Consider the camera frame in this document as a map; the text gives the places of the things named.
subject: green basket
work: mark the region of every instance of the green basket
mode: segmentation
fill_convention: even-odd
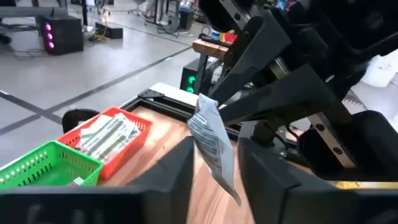
[[[94,186],[103,168],[100,161],[60,142],[50,141],[0,170],[0,189],[28,185],[69,185],[77,177],[81,185]]]

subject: glowing green indicator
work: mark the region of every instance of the glowing green indicator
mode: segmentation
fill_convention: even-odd
[[[188,87],[188,88],[187,88],[187,92],[193,93],[193,88],[192,88],[192,87]]]
[[[188,78],[188,82],[193,84],[193,82],[196,80],[196,78],[194,76],[191,76]]]

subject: gray floor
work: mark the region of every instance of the gray floor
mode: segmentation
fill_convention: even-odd
[[[56,6],[55,0],[40,3]],[[29,1],[18,5],[27,6]],[[123,40],[86,46],[82,53],[48,56],[37,51],[42,46],[35,32],[11,34],[12,48],[0,46],[0,166],[62,135],[60,117],[69,108],[104,110],[157,82],[179,86],[182,67],[199,57],[190,44],[202,26],[194,24],[192,35],[178,38],[158,34],[154,26],[144,25],[142,17],[126,12],[132,8],[134,3],[128,0],[115,0],[109,7],[109,23],[124,27]],[[69,11],[80,17],[78,6]],[[98,15],[90,13],[90,24],[95,21]],[[369,109],[382,111],[388,119],[398,112],[396,86],[373,90],[358,85],[353,90]]]

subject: plastic basket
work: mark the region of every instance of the plastic basket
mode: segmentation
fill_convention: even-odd
[[[118,113],[123,113],[130,121],[134,122],[141,131],[141,133],[134,140],[132,140],[124,149],[122,149],[122,151],[117,156],[115,156],[115,158],[105,163],[104,168],[99,175],[104,180],[112,177],[112,175],[145,144],[150,127],[152,126],[151,121],[142,119],[122,109],[112,107],[95,116],[93,119],[90,119],[79,128],[71,130],[70,132],[64,134],[58,139],[58,141],[70,147],[76,148],[76,145],[80,141],[81,129],[90,127],[98,119],[98,117],[101,116],[101,114],[114,116]]]
[[[103,164],[57,141],[28,152],[0,170],[0,189],[27,185],[68,185],[80,177],[82,185],[97,184]]]

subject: red basket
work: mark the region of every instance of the red basket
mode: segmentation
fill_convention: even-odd
[[[131,158],[140,148],[143,147],[147,137],[148,133],[150,130],[150,127],[152,126],[152,122],[142,119],[136,115],[133,115],[132,113],[129,113],[127,111],[121,110],[116,107],[112,107],[101,114],[103,115],[108,115],[108,116],[114,116],[118,113],[124,114],[130,121],[134,122],[139,130],[141,131],[140,135],[138,135],[134,140],[132,140],[122,151],[111,161],[107,162],[104,165],[104,168],[102,169],[101,173],[99,176],[107,180],[112,175],[129,159]],[[64,143],[72,148],[76,148],[76,145],[80,141],[80,130],[83,128],[88,128],[90,127],[94,121],[98,119],[98,117],[101,115],[95,116],[93,119],[87,121],[85,124],[81,125],[79,128],[74,129],[69,131],[68,133],[64,134],[62,137],[58,139],[59,142]]]

